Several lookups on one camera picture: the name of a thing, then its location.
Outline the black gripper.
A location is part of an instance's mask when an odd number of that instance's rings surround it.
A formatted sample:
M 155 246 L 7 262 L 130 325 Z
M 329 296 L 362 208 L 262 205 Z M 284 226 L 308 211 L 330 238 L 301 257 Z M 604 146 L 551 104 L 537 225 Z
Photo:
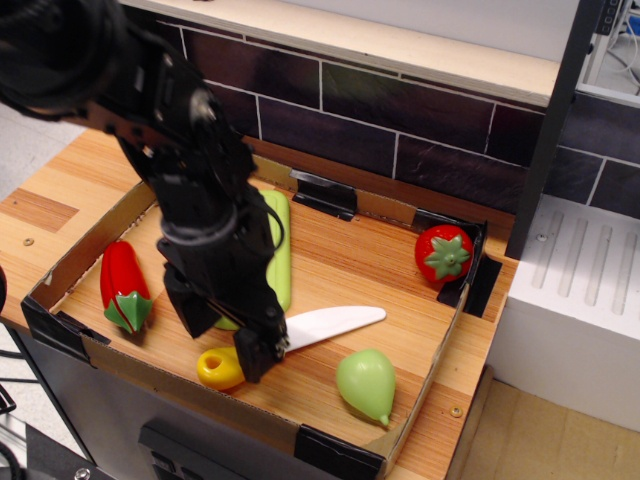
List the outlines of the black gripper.
M 166 258 L 164 286 L 169 300 L 192 338 L 223 317 L 240 324 L 234 345 L 244 378 L 259 383 L 280 363 L 290 346 L 284 311 L 267 283 L 267 267 L 279 248 L 271 235 L 278 216 L 263 199 L 231 206 L 212 224 L 183 202 L 161 200 L 163 238 L 158 249 Z

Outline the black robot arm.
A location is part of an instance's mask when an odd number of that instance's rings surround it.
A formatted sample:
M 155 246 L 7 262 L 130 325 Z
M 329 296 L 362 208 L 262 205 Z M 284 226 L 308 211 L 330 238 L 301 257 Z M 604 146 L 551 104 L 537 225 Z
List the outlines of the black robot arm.
M 114 136 L 161 209 L 164 284 L 185 329 L 235 322 L 252 383 L 283 359 L 286 321 L 266 274 L 278 216 L 249 182 L 251 149 L 177 50 L 115 1 L 5 1 L 1 99 Z

